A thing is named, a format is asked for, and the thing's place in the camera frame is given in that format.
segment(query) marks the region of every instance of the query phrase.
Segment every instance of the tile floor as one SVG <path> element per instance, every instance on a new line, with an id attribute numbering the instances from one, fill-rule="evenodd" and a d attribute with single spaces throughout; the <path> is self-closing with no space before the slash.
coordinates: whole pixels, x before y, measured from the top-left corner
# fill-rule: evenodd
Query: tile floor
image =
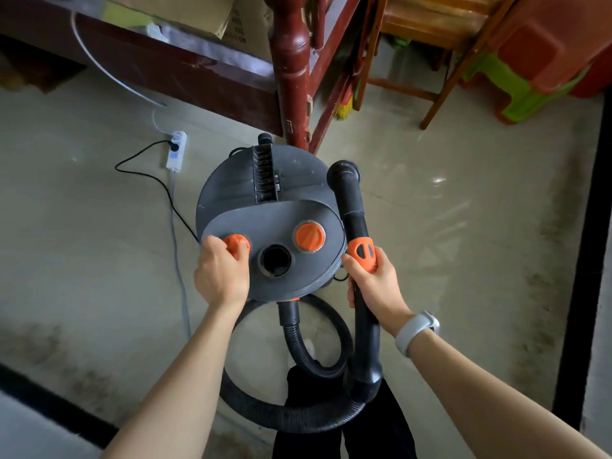
<path id="1" fill-rule="evenodd" d="M 412 78 L 405 55 L 385 45 L 376 61 L 373 74 Z M 189 137 L 176 204 L 193 223 L 207 176 L 259 131 L 167 101 L 159 125 Z M 91 70 L 47 96 L 0 91 L 0 105 L 0 362 L 121 424 L 185 342 L 164 193 L 113 170 L 160 139 L 151 108 Z M 505 127 L 486 88 L 457 89 L 421 132 L 427 106 L 370 86 L 361 112 L 332 123 L 319 157 L 360 166 L 371 236 L 395 263 L 409 305 L 435 313 L 445 339 L 550 407 L 601 101 L 560 99 Z M 165 154 L 154 148 L 127 168 L 166 177 Z M 177 228 L 197 323 L 206 307 L 191 282 L 198 249 Z M 334 283 L 320 294 L 352 327 L 345 289 Z M 331 325 L 308 309 L 302 324 L 332 362 Z M 388 336 L 381 360 L 419 457 L 471 457 Z M 287 349 L 273 306 L 237 330 L 227 366 L 252 395 L 284 401 Z M 223 403 L 219 413 L 219 444 L 237 444 L 238 456 L 269 454 L 273 432 Z"/>

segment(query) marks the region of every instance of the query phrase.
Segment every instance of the white watch strap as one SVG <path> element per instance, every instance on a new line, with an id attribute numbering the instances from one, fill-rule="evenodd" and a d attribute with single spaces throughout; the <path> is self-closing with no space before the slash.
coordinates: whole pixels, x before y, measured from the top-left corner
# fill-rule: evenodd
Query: white watch strap
<path id="1" fill-rule="evenodd" d="M 395 337 L 395 347 L 400 350 L 402 355 L 410 357 L 408 355 L 408 345 L 410 345 L 410 342 L 416 335 L 429 328 L 438 334 L 440 332 L 440 322 L 429 312 L 423 311 L 421 314 L 410 319 L 402 327 L 400 333 Z"/>

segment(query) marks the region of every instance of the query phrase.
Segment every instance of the wet/dry vacuum cleaner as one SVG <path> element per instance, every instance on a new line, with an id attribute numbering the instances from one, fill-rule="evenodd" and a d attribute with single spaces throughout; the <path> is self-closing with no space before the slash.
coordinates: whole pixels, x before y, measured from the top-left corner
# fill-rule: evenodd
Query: wet/dry vacuum cleaner
<path id="1" fill-rule="evenodd" d="M 309 408 L 290 408 L 244 393 L 223 371 L 221 397 L 256 424 L 289 433 L 315 433 L 345 424 L 376 396 L 382 379 L 378 360 L 380 327 L 355 286 L 355 344 L 346 323 L 311 293 L 326 285 L 344 252 L 370 272 L 376 270 L 359 190 L 361 175 L 350 161 L 329 170 L 317 157 L 287 145 L 237 148 L 208 178 L 196 210 L 201 239 L 225 239 L 235 253 L 238 240 L 250 245 L 249 300 L 236 325 L 253 310 L 277 302 L 289 352 L 297 365 L 321 378 L 343 377 L 344 391 Z M 299 329 L 298 301 L 325 314 L 338 331 L 341 355 L 323 367 L 309 355 Z"/>

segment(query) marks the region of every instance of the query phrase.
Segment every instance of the white power strip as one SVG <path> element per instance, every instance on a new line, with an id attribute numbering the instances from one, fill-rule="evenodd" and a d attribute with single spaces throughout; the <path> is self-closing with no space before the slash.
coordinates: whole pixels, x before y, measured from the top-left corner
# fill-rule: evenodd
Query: white power strip
<path id="1" fill-rule="evenodd" d="M 185 147 L 187 146 L 187 134 L 182 130 L 172 132 L 172 143 L 179 146 L 177 151 L 168 151 L 168 160 L 166 161 L 166 169 L 172 172 L 180 172 L 180 167 L 183 165 L 183 156 L 185 155 Z"/>

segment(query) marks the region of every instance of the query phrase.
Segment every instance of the wooden bed frame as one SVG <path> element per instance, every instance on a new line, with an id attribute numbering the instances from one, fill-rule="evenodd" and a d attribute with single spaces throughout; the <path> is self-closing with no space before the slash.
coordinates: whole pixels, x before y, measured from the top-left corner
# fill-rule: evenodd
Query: wooden bed frame
<path id="1" fill-rule="evenodd" d="M 311 39 L 302 21 L 305 0 L 264 1 L 273 11 L 270 49 L 275 83 L 85 15 L 79 14 L 76 24 L 88 50 L 119 79 L 284 136 L 288 144 L 316 154 L 336 103 L 351 80 L 356 58 L 361 56 L 357 50 L 335 83 L 314 132 L 310 130 L 312 97 L 341 39 L 352 36 L 352 41 L 362 30 L 365 9 L 357 10 L 361 0 L 346 0 L 335 25 L 331 25 L 325 13 L 332 0 L 314 0 Z M 90 64 L 74 38 L 69 18 L 68 9 L 44 0 L 0 0 L 1 34 Z M 311 43 L 319 49 L 311 48 Z"/>

